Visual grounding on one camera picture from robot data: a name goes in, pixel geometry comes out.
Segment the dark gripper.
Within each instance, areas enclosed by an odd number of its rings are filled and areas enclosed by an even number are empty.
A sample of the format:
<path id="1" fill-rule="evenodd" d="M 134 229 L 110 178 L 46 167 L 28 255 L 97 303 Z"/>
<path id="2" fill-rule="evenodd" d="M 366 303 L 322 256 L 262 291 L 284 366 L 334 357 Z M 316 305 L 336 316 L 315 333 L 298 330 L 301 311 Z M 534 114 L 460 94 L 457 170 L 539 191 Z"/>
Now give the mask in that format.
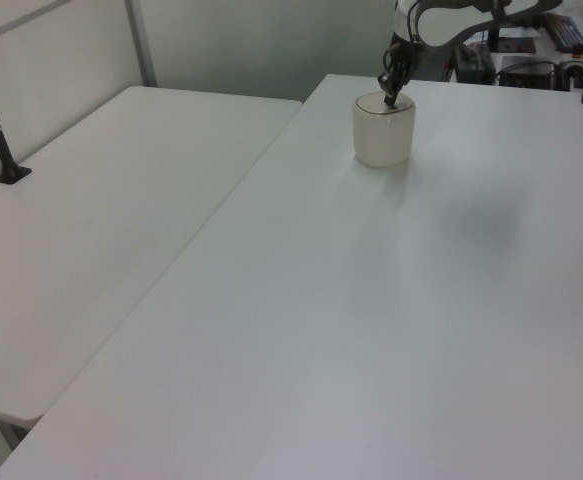
<path id="1" fill-rule="evenodd" d="M 407 83 L 416 65 L 415 47 L 408 41 L 397 41 L 389 46 L 383 56 L 385 73 L 377 77 L 378 84 L 385 94 L 384 102 L 394 107 L 397 97 Z"/>

